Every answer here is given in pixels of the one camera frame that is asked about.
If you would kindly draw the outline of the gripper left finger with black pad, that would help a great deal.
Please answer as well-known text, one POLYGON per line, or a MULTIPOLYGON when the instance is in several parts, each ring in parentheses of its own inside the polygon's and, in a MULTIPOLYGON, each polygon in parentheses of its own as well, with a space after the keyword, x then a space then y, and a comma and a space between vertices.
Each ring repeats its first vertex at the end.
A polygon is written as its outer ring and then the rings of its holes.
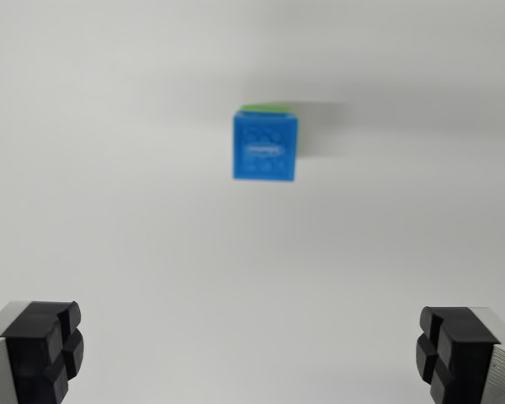
POLYGON ((75 301, 11 301, 0 310, 0 404, 63 402, 82 366, 81 319, 75 301))

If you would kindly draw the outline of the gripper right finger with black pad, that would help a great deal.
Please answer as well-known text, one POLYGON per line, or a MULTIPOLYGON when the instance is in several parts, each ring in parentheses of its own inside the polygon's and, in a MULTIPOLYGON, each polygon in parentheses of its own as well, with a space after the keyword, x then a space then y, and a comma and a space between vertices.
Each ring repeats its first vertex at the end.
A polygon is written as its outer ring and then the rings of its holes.
POLYGON ((505 322, 486 307, 422 309, 416 364, 442 404, 505 403, 505 322))

